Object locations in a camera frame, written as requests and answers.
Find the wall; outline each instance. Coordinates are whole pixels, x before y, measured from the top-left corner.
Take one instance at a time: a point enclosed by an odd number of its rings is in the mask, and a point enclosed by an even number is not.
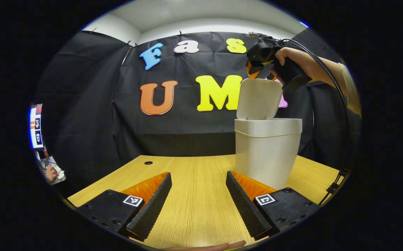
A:
[[[94,30],[94,32],[109,35],[126,43],[131,40],[131,45],[138,43],[141,35],[141,32],[136,27],[112,14],[101,16],[82,30]]]
[[[292,38],[296,35],[277,27],[252,21],[230,18],[204,18],[172,23],[159,28],[151,29],[140,35],[138,44],[158,38],[179,35],[179,31],[182,33],[206,31],[248,33],[252,31],[273,36],[274,38],[278,39]]]

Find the blue letter f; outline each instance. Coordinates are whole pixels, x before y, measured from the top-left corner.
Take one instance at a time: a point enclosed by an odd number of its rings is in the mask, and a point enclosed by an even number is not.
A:
[[[155,58],[155,56],[161,56],[161,50],[158,48],[162,46],[162,43],[157,43],[139,55],[139,57],[143,58],[145,61],[146,70],[149,70],[161,60],[159,58]]]

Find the white trash can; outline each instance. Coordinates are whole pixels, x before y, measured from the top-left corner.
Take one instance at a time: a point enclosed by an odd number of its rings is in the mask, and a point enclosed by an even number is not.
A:
[[[282,84],[247,78],[241,83],[234,121],[237,173],[283,189],[299,149],[302,119],[275,119]]]

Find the black backdrop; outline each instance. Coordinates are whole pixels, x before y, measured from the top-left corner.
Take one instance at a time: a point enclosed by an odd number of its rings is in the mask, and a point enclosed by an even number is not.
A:
[[[34,100],[43,103],[42,133],[48,152],[66,171],[67,180],[55,187],[64,196],[72,195],[141,154],[234,154],[236,110],[225,108],[227,98],[221,110],[198,111],[200,84],[195,81],[210,75],[222,86],[229,75],[247,78],[246,53],[229,52],[228,38],[241,39],[246,49],[257,42],[241,33],[203,32],[132,47],[100,33],[77,33],[46,68]],[[342,61],[309,30],[294,39],[318,56]],[[184,40],[198,41],[200,50],[174,52]],[[139,55],[156,43],[164,44],[161,61],[145,70]],[[269,66],[260,77],[267,75]],[[153,102],[160,105],[164,81],[178,82],[172,108],[162,115],[145,114],[140,87],[157,83]],[[280,108],[275,117],[303,119],[298,154],[338,168],[343,110],[336,90],[316,82],[284,93],[284,99],[288,107]]]

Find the foam letter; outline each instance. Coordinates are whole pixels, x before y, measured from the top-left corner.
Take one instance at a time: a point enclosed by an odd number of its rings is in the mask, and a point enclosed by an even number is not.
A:
[[[288,102],[284,99],[284,94],[282,94],[281,102],[279,103],[279,108],[285,108],[288,106]]]
[[[160,47],[163,47],[163,44],[157,43],[139,55],[145,61],[146,70],[149,70],[161,60],[159,58],[155,58],[155,56],[161,56],[161,50],[158,49]]]
[[[200,50],[198,49],[198,42],[193,40],[181,41],[178,45],[174,49],[176,53],[195,53]]]
[[[197,110],[201,112],[211,111],[214,106],[211,105],[209,96],[211,96],[217,108],[220,110],[228,97],[226,109],[237,110],[238,94],[240,93],[240,83],[242,77],[238,75],[229,75],[226,77],[222,87],[212,78],[212,76],[199,76],[195,78],[200,84],[200,105]]]
[[[164,101],[161,105],[153,104],[153,92],[158,84],[150,83],[144,84],[139,89],[141,93],[141,110],[147,115],[160,115],[164,114],[172,108],[174,86],[178,84],[177,81],[165,81],[161,85],[164,87]]]
[[[228,46],[227,46],[228,50],[232,53],[245,53],[246,52],[246,47],[243,46],[245,43],[243,41],[241,41],[240,39],[228,38],[226,40],[226,43],[228,44]]]

